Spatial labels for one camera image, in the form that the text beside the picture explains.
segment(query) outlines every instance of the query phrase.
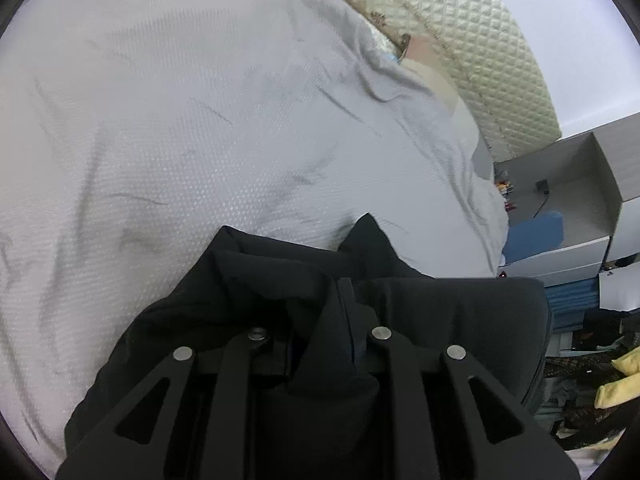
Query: white cabinet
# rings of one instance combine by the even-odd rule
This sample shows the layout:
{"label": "white cabinet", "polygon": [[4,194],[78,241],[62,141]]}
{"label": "white cabinet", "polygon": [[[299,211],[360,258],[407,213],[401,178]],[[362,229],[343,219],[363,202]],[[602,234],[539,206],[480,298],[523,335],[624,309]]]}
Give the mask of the white cabinet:
{"label": "white cabinet", "polygon": [[611,239],[607,260],[617,260],[640,253],[640,198],[623,202]]}
{"label": "white cabinet", "polygon": [[501,267],[507,276],[537,278],[545,286],[577,282],[597,275],[602,265],[609,237],[536,254]]}

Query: bed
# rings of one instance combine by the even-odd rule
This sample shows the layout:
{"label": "bed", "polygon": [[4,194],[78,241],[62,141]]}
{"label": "bed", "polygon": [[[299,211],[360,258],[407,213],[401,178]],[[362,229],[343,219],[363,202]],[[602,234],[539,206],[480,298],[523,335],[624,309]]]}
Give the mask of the bed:
{"label": "bed", "polygon": [[[334,248],[359,215],[372,212],[399,256],[420,272],[495,275],[507,223],[484,139],[466,152],[433,94],[380,52],[346,4],[296,0],[306,14],[276,20],[280,30],[295,28],[298,44],[313,38],[335,55],[287,73],[282,53],[290,44],[258,23],[273,45],[271,73],[286,78],[274,86],[273,78],[252,75],[251,84],[238,84],[224,71],[207,72],[208,81],[225,82],[225,93],[216,94],[198,75],[206,72],[199,56],[220,38],[189,21],[198,0],[95,0],[90,10],[78,6],[82,1],[28,0],[0,41],[0,113],[8,131],[20,132],[0,165],[0,374],[9,378],[0,412],[48,476],[64,457],[70,410],[118,336],[172,290],[222,224]],[[145,14],[149,1],[157,14]],[[201,1],[225,8],[221,0]],[[243,9],[250,14],[248,4]],[[204,23],[217,23],[210,9],[198,12],[208,16]],[[177,18],[149,25],[167,13]],[[300,19],[318,15],[322,37]],[[108,25],[100,31],[97,22]],[[238,34],[225,23],[230,36]],[[140,29],[146,43],[131,39]],[[158,38],[177,42],[169,42],[171,55]],[[185,48],[180,38],[200,50],[177,55]],[[242,39],[217,55],[231,66],[257,67],[255,50],[234,57],[250,44],[250,36]],[[310,62],[303,50],[287,52]],[[336,63],[350,83],[339,94],[301,79],[338,70]],[[163,66],[170,82],[154,66]],[[184,72],[190,77],[181,78]],[[92,84],[96,79],[113,86]],[[143,99],[132,106],[118,88]],[[229,102],[229,94],[242,94],[243,102]],[[270,108],[264,97],[274,94],[284,108]],[[176,107],[175,96],[188,99]],[[296,115],[305,97],[320,104]],[[247,119],[256,114],[260,126]],[[287,123],[291,117],[297,122]],[[242,131],[266,124],[270,134],[233,142],[207,135],[233,124]]]}

